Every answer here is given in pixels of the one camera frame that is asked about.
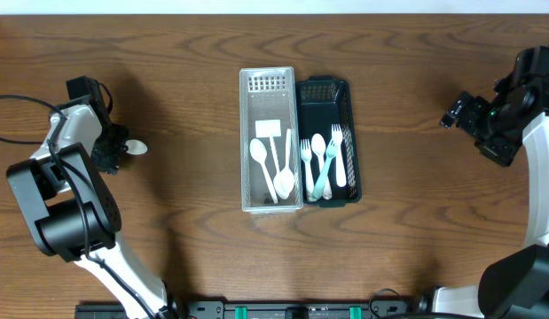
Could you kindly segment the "white spoon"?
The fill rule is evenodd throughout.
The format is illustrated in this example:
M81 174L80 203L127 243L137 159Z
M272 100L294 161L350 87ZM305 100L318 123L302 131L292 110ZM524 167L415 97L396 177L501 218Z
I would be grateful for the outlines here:
M321 188L320 197L323 199L330 199L332 197L332 191L331 186L327 179L327 174L323 174L324 167L325 167L325 150L326 150L326 144L325 139L319 134L315 134L311 138L311 147L312 151L318 158L318 168L319 168L319 177L318 180L320 180L322 177L324 177L323 180L323 187Z
M294 188L295 178L290 169L292 130L286 130L285 166L274 178L275 191L282 199L287 199Z
M273 179L275 191L278 196L282 199L288 199L291 191L294 187L294 175L289 169L289 158L290 158L290 148L291 148L291 133L290 131L286 132L286 166L280 170L278 163L278 154L276 151L276 146L273 146L272 155L274 158L275 168L277 173Z
M126 153L133 156L138 156L147 153L148 147L142 141L130 139L125 143Z

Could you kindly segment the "white fork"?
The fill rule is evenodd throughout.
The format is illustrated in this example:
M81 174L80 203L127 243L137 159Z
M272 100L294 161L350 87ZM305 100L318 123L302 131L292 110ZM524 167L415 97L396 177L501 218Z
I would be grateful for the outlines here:
M312 151L310 147L310 141L308 139L302 139L300 142L301 148L301 159L305 168L305 179L306 179L306 195L307 200L312 202L314 200L312 193L314 191L314 181L313 174L311 170L311 160L312 160Z
M332 139L337 144L337 154L335 157L335 174L336 174L336 184L338 187L342 188L346 186L346 175L345 175L345 167L343 162L343 157L341 153L341 144L343 141L343 134L341 131L341 125L340 124L333 124L331 126L332 129Z

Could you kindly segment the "white spoon bowl up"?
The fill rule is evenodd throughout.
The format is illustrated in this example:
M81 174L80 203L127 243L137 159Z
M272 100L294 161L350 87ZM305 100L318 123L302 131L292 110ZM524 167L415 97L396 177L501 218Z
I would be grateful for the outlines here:
M278 203L278 196L277 196L277 193L275 192L275 188L274 188L271 176L270 176L269 171L268 171L268 169L266 167L266 164L265 164L266 157L267 157L266 148L265 148L263 142L260 141L257 138L254 138L254 139L251 140L249 148L250 148L251 157L257 163L259 163L261 168L262 168L264 179L265 179L265 182L267 184L269 193L272 197L272 201L273 201L274 204L277 204Z

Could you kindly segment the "pale green plastic fork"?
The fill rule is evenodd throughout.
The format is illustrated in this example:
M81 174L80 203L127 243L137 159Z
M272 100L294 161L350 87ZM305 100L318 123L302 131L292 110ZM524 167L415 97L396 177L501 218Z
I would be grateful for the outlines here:
M329 141L329 145L326 147L326 150L325 150L326 163L325 163L323 174L328 175L328 171L330 169L331 162L332 162L333 158L336 157L336 154L337 154L337 144L335 143L335 141L333 139L331 139ZM323 183L324 183L323 180L324 180L324 177L322 177L320 180L317 180L316 183L315 183L314 191L312 193L312 196L313 196L314 200L320 199L320 192L321 192L321 188L323 187Z

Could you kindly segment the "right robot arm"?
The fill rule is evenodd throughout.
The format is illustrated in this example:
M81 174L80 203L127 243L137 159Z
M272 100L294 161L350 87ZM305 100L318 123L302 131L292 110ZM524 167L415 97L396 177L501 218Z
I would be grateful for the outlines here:
M427 318L549 318L549 45L520 51L487 101L463 91L440 120L508 167L520 149L529 169L529 217L521 249L489 265L478 284L425 292L412 314Z

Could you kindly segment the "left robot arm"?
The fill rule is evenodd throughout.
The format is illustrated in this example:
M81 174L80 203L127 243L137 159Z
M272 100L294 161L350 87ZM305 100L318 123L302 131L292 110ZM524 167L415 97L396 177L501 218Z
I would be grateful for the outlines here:
M181 318L166 284L126 244L122 217L102 174L114 175L123 153L146 147L112 122L113 99L88 76L67 81L69 99L51 107L51 128L38 150L6 177L31 237L47 256L89 271L128 318Z

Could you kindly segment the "black plastic basket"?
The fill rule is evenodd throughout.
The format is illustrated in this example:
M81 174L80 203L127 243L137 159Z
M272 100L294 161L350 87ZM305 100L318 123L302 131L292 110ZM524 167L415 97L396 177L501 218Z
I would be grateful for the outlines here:
M311 76L295 84L295 93L300 140L310 140L314 135L320 134L329 141L331 126L341 126L340 159L346 176L346 184L343 187L338 186L336 167L331 166L328 182L332 188L332 197L318 201L305 199L304 203L329 208L358 202L362 198L362 190L349 84L330 75Z

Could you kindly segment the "white label in basket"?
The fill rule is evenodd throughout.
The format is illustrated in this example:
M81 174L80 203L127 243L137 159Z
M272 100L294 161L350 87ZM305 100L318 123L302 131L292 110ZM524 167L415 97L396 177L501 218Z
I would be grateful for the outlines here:
M255 122L255 137L270 138L281 136L280 120L259 120Z

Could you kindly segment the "clear plastic basket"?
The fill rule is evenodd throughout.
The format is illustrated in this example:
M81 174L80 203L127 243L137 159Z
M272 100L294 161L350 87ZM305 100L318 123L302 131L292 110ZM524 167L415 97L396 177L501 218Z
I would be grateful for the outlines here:
M239 72L239 119L241 205L250 214L293 213L303 207L302 177L298 151L298 119L295 97L294 69L290 66L243 68ZM285 166L286 130L292 130L290 169L295 184L288 199L278 196L274 204L263 171L250 154L250 142L255 137L255 122L280 120L281 136L257 138L266 151L266 167L272 182L277 173L272 147L276 146L279 169Z

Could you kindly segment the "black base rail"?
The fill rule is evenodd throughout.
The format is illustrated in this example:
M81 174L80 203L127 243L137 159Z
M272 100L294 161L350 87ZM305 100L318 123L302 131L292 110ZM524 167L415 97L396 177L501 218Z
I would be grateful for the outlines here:
M424 313L436 310L433 301L422 298L410 303L400 299L378 298L358 303L242 303L194 301L184 306L184 318L196 319L316 319L384 318L390 315Z

